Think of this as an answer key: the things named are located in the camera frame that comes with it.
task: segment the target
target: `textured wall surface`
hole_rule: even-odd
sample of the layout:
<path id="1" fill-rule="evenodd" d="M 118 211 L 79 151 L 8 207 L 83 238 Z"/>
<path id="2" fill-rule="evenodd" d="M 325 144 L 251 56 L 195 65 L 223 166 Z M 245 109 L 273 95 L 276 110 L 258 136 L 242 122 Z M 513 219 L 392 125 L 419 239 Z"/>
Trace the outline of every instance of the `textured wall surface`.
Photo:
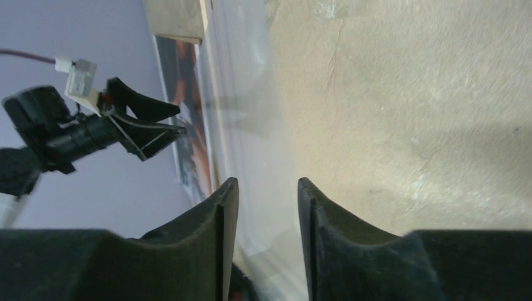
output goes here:
<path id="1" fill-rule="evenodd" d="M 266 0 L 301 174 L 377 226 L 532 228 L 532 2 Z"/>
<path id="2" fill-rule="evenodd" d="M 138 92 L 162 99 L 141 1 L 1 1 L 0 45 L 94 61 L 95 88 L 117 76 Z M 7 56 L 0 57 L 0 66 L 0 98 L 36 85 L 65 88 L 66 75 L 53 66 Z M 3 109 L 0 129 L 1 147 L 23 145 Z M 17 227 L 107 228 L 139 236 L 190 208 L 170 148 L 141 162 L 116 144 L 74 166 L 78 171 L 69 176 L 43 175 Z"/>

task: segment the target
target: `poster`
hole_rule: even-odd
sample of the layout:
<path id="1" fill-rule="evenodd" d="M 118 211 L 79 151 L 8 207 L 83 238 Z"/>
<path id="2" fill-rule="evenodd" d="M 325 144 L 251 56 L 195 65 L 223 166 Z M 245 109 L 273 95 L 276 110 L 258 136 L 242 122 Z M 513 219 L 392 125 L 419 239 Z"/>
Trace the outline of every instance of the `poster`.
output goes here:
<path id="1" fill-rule="evenodd" d="M 161 80 L 166 100 L 178 105 L 181 113 L 174 125 L 186 128 L 187 135 L 174 143 L 179 180 L 198 204 L 211 195 L 208 150 L 203 122 L 201 95 L 196 76 L 194 44 L 155 36 Z"/>

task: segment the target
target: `robotic arm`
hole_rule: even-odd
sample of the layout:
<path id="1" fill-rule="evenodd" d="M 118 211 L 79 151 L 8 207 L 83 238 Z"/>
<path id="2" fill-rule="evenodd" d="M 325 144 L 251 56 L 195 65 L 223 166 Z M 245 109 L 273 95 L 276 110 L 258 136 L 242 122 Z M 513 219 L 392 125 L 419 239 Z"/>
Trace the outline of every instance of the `robotic arm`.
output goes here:
<path id="1" fill-rule="evenodd" d="M 68 73 L 65 95 L 78 103 L 78 112 L 71 114 L 52 86 L 3 100 L 26 146 L 0 149 L 0 228 L 12 226 L 42 173 L 69 174 L 74 161 L 116 142 L 145 161 L 186 134 L 184 127 L 159 123 L 178 114 L 179 107 L 141 95 L 118 78 L 96 91 L 96 65 L 89 61 L 56 58 L 55 66 Z M 81 113 L 81 105 L 94 114 Z M 127 108 L 136 118 L 127 115 Z"/>

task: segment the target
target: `beige wall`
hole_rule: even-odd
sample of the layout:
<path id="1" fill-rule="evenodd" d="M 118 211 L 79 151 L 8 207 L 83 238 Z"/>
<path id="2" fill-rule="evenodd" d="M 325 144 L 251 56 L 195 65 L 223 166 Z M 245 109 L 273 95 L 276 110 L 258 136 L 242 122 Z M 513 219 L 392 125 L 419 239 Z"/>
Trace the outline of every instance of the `beige wall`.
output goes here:
<path id="1" fill-rule="evenodd" d="M 532 1 L 265 3 L 302 175 L 394 233 L 532 228 Z"/>

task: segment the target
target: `white connector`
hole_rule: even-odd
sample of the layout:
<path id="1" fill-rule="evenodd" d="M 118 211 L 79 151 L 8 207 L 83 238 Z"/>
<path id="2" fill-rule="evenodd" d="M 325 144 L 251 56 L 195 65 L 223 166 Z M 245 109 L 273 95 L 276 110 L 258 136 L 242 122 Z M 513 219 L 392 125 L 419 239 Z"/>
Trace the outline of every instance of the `white connector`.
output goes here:
<path id="1" fill-rule="evenodd" d="M 65 95 L 100 116 L 98 91 L 92 88 L 96 64 L 87 60 L 74 63 L 66 56 L 56 56 L 55 70 L 68 73 Z"/>
<path id="2" fill-rule="evenodd" d="M 17 197 L 0 193 L 0 229 L 10 229 L 22 212 L 28 195 Z"/>

